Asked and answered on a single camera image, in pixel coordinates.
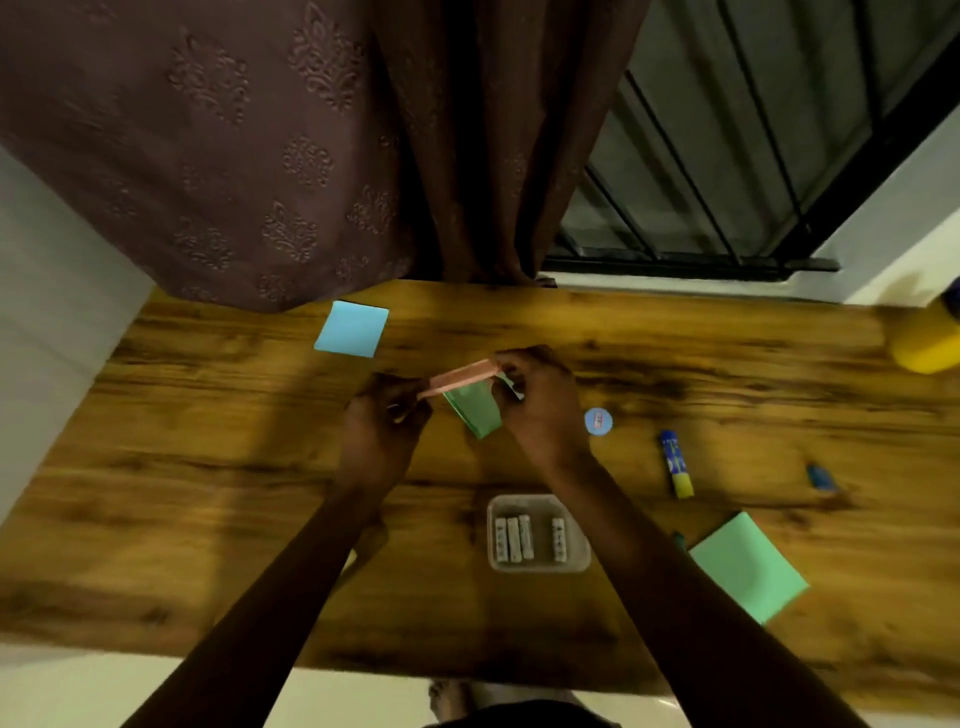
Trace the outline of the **person's right hand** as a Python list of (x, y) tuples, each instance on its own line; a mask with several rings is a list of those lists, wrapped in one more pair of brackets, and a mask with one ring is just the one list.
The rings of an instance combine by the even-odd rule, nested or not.
[(593, 458), (571, 370), (544, 344), (500, 350), (491, 357), (511, 386), (491, 384), (503, 426), (535, 470), (551, 480)]

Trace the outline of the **person's left hand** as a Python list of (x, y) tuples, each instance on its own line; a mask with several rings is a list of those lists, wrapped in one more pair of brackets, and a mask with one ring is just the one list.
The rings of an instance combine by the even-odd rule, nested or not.
[(405, 477), (424, 429), (379, 421), (368, 380), (344, 409), (336, 490), (381, 502)]

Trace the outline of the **green paper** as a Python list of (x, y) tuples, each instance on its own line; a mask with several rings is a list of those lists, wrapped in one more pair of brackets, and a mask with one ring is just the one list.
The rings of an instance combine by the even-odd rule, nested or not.
[(442, 393), (450, 407), (479, 440), (502, 427), (492, 381), (492, 378), (483, 379)]

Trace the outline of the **pink paper sheet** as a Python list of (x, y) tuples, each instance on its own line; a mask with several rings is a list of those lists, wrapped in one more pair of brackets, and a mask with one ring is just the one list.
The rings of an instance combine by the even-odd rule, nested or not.
[(497, 361), (485, 358), (458, 369), (436, 374), (427, 379), (425, 389), (416, 394), (418, 401), (497, 377), (502, 371)]

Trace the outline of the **person's right forearm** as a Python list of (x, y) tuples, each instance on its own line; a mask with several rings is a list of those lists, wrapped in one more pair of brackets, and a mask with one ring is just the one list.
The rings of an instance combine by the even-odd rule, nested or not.
[(587, 449), (538, 459), (692, 728), (869, 728), (633, 504)]

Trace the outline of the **person's left forearm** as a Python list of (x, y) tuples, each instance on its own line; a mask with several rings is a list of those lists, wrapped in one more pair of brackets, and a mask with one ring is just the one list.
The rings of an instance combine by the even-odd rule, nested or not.
[(390, 489), (338, 485), (121, 728), (263, 728)]

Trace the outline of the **light blue paper square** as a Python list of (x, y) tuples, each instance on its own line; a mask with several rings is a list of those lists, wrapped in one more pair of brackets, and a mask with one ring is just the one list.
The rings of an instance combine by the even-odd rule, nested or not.
[(335, 300), (313, 349), (356, 358), (374, 358), (389, 313), (384, 307)]

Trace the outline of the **blue and yellow glue stick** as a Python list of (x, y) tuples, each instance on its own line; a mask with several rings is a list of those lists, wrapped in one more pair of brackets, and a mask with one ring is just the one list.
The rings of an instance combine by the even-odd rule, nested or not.
[(674, 496), (678, 500), (693, 498), (694, 488), (677, 433), (674, 430), (665, 429), (659, 432), (658, 439), (664, 454)]

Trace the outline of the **clear plastic tray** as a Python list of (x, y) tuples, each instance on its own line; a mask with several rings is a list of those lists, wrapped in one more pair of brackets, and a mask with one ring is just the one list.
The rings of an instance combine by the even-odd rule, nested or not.
[[(534, 560), (523, 561), (519, 516), (531, 517), (534, 539)], [(556, 564), (551, 550), (551, 519), (562, 517), (566, 522), (568, 560)], [(505, 518), (509, 531), (510, 562), (497, 564), (495, 556), (495, 519)], [(505, 574), (581, 574), (593, 562), (589, 540), (569, 509), (553, 494), (503, 493), (495, 495), (486, 506), (486, 556), (490, 567)]]

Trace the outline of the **brown patterned curtain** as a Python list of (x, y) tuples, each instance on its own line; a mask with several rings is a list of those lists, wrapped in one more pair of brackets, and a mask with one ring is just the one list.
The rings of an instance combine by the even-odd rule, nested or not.
[(0, 144), (166, 293), (536, 286), (652, 0), (0, 0)]

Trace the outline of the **green paper square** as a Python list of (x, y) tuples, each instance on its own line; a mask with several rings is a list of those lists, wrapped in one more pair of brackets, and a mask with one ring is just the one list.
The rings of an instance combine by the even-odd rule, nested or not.
[(810, 588), (745, 512), (716, 529), (688, 554), (760, 625), (766, 625)]

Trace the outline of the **black window grille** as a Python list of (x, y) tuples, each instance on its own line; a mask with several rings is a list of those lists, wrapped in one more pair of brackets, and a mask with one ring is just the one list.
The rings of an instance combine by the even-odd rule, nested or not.
[(960, 105), (960, 0), (654, 0), (543, 264), (781, 283)]

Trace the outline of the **person's foot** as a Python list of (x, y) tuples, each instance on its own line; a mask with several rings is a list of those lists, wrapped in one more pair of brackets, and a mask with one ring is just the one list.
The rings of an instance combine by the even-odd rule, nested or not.
[(429, 707), (437, 725), (459, 722), (478, 710), (470, 681), (435, 680), (428, 688)]

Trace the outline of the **yellow bottle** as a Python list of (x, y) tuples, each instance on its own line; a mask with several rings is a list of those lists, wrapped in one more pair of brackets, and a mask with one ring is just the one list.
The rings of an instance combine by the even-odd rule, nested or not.
[(917, 374), (960, 367), (960, 276), (926, 307), (893, 325), (887, 350), (897, 365)]

